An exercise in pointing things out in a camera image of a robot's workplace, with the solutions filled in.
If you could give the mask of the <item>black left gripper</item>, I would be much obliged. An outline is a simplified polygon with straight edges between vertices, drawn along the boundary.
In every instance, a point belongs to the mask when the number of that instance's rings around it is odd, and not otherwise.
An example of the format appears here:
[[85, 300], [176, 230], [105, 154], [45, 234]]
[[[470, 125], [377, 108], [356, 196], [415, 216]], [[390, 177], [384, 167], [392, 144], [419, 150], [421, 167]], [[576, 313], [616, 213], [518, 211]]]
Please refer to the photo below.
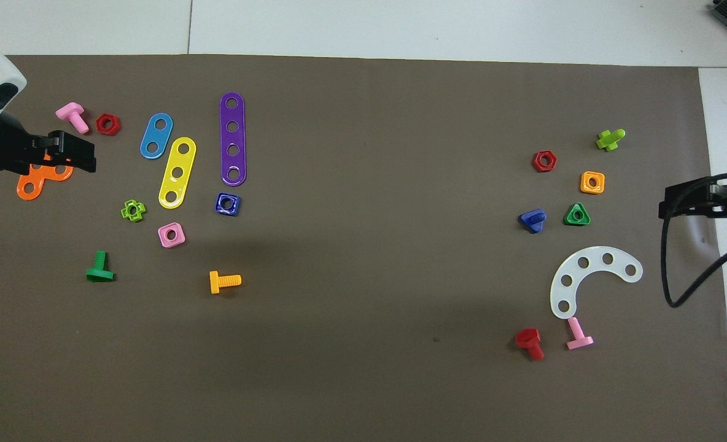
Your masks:
[[[0, 171], [29, 174], [32, 165], [56, 167], [67, 165], [87, 173], [96, 173], [96, 146], [81, 138], [61, 138], [30, 134], [6, 112], [0, 115]], [[45, 159], [49, 148], [53, 159]]]

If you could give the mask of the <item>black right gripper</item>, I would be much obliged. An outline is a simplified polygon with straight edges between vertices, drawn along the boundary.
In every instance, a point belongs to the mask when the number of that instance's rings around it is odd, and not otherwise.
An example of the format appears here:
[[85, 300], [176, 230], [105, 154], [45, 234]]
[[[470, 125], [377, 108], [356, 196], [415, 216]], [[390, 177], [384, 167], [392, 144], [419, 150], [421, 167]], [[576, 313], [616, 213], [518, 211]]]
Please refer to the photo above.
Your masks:
[[658, 218], [665, 219], [683, 192], [683, 215], [727, 217], [727, 174], [716, 174], [675, 184], [664, 189], [658, 204]]

